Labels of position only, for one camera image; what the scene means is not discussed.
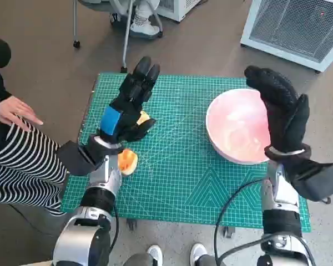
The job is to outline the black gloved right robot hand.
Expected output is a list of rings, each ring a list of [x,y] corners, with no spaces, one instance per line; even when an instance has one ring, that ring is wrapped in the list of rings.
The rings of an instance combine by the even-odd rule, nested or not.
[[[306,149],[309,97],[298,95],[290,80],[272,69],[250,65],[244,75],[247,86],[257,90],[265,104],[270,147],[281,153]]]

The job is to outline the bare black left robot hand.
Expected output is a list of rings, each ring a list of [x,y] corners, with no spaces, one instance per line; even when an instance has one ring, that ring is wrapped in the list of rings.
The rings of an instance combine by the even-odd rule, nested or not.
[[[149,56],[141,58],[132,73],[127,74],[119,87],[119,94],[106,107],[100,123],[100,137],[111,144],[142,139],[155,124],[153,118],[140,125],[143,103],[151,95],[160,73],[160,65],[152,65]]]

